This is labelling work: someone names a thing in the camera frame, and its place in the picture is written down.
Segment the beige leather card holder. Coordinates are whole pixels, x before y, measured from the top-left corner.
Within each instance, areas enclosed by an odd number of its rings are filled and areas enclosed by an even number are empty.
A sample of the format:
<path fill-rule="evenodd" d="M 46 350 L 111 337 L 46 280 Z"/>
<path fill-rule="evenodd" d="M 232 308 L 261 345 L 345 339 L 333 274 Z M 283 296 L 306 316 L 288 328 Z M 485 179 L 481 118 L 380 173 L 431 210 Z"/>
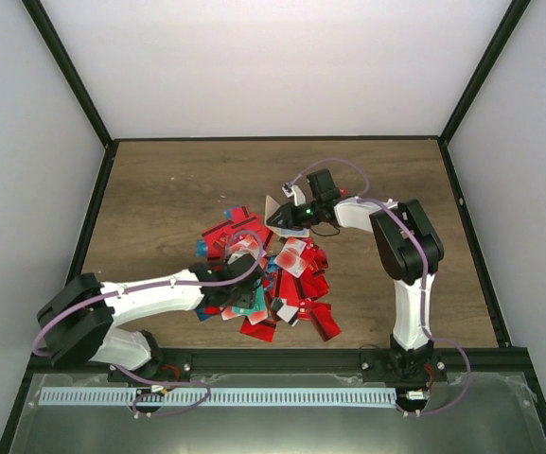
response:
<path fill-rule="evenodd" d="M 276 217 L 276 213 L 280 208 L 284 207 L 292 207 L 294 206 L 293 199 L 289 199 L 285 203 L 279 203 L 276 199 L 274 199 L 272 196 L 267 195 L 265 197 L 265 205 L 264 205 L 264 221 L 265 225 L 277 236 L 289 238 L 289 237 L 297 237 L 297 238 L 307 238 L 310 237 L 310 230 L 309 229 L 301 229 L 301 230 L 292 230 L 288 228 L 282 228 L 280 225 L 274 224 L 272 222 L 272 218 Z"/>

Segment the teal VIP card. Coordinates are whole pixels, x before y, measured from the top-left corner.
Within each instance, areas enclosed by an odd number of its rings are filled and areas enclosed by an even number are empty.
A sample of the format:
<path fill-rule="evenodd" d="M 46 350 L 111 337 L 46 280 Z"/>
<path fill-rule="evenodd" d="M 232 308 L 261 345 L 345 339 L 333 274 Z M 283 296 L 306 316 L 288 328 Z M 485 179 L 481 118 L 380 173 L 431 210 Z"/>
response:
<path fill-rule="evenodd" d="M 261 288 L 257 288 L 251 293 L 241 294 L 230 305 L 232 314 L 251 316 L 255 312 L 259 312 L 265 308 L 264 292 Z"/>

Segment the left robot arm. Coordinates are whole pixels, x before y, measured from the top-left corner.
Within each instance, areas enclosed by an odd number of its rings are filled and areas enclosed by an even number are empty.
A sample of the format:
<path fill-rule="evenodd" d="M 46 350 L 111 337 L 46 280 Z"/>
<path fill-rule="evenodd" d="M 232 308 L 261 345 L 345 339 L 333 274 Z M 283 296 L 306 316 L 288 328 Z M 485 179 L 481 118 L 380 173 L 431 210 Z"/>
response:
<path fill-rule="evenodd" d="M 125 324 L 174 311 L 210 315 L 230 306 L 251 307 L 263 276 L 249 254 L 130 283 L 99 282 L 85 273 L 38 312 L 32 352 L 58 369 L 97 362 L 151 382 L 163 374 L 161 348 L 150 332 L 126 331 Z"/>

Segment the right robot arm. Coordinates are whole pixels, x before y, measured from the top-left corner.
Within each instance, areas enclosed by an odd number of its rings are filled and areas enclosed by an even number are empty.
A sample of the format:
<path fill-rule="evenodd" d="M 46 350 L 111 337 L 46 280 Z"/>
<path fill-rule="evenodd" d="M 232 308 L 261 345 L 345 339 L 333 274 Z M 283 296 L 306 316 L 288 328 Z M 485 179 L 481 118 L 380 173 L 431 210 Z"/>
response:
<path fill-rule="evenodd" d="M 434 277 L 445 254 L 429 217 L 417 199 L 378 201 L 345 195 L 327 169 L 308 174 L 307 180 L 311 201 L 295 183 L 283 186 L 287 202 L 281 204 L 270 196 L 266 198 L 266 225 L 293 236 L 321 223 L 374 236 L 381 265 L 395 286 L 390 369 L 400 380 L 413 380 L 432 359 L 430 299 Z"/>

